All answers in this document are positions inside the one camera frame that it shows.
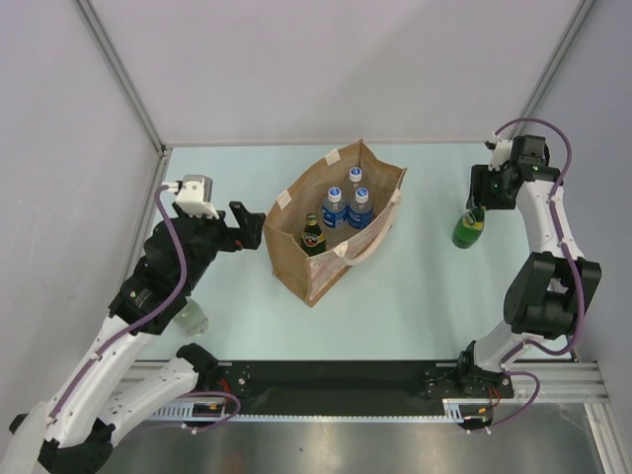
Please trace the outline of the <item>blue cap plastic bottle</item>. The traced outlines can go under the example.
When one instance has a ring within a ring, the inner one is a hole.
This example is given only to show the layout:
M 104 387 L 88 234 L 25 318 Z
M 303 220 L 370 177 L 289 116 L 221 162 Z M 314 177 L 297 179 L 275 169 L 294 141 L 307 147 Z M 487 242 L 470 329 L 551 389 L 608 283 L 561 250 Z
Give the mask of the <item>blue cap plastic bottle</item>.
M 364 187 L 364 174 L 360 167 L 352 167 L 348 173 L 347 185 L 351 193 L 354 194 L 357 189 Z

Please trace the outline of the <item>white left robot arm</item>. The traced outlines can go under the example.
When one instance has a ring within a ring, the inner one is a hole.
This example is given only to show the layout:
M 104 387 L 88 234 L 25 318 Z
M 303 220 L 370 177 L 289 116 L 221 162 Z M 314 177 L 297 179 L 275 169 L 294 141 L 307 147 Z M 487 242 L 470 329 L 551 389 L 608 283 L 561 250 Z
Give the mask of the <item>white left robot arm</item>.
M 181 347 L 159 372 L 122 394 L 115 392 L 138 354 L 185 308 L 220 252 L 256 250 L 266 217 L 240 201 L 229 204 L 237 226 L 217 216 L 187 214 L 175 205 L 144 242 L 144 253 L 109 306 L 100 332 L 78 368 L 48 402 L 10 425 L 4 473 L 96 473 L 137 425 L 181 396 L 223 396 L 238 408 L 218 360 L 201 346 Z

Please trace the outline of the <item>blue label water bottle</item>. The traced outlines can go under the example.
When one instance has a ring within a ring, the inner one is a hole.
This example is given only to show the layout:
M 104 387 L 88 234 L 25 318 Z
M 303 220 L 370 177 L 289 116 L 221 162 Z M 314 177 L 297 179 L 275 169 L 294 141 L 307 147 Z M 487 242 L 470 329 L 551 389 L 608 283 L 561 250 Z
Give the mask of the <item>blue label water bottle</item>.
M 331 187 L 321 206 L 327 246 L 334 248 L 345 240 L 347 202 L 339 187 Z

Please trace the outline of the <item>green Perrier glass bottle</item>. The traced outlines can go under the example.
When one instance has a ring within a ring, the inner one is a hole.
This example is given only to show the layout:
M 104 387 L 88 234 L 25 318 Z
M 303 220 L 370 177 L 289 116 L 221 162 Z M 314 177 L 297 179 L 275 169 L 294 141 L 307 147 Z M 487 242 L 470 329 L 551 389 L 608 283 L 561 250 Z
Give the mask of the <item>green Perrier glass bottle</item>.
M 300 237 L 300 247 L 308 257 L 324 253 L 327 250 L 326 237 L 315 213 L 305 216 L 306 224 Z

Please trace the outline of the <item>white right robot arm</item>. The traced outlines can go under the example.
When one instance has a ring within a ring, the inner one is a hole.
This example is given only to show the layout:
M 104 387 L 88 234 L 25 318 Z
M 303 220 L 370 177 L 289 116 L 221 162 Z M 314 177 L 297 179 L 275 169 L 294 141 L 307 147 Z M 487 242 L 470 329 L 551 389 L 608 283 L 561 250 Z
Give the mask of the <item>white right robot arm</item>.
M 601 267 L 586 259 L 572 234 L 564 206 L 563 171 L 551 166 L 542 136 L 494 138 L 489 163 L 470 174 L 466 210 L 452 242 L 468 249 L 478 240 L 489 210 L 519 211 L 529 255 L 510 284 L 502 321 L 459 355 L 457 388 L 468 397 L 500 389 L 511 381 L 510 365 L 530 348 L 552 355 L 545 342 L 567 340 L 572 351 L 601 280 Z

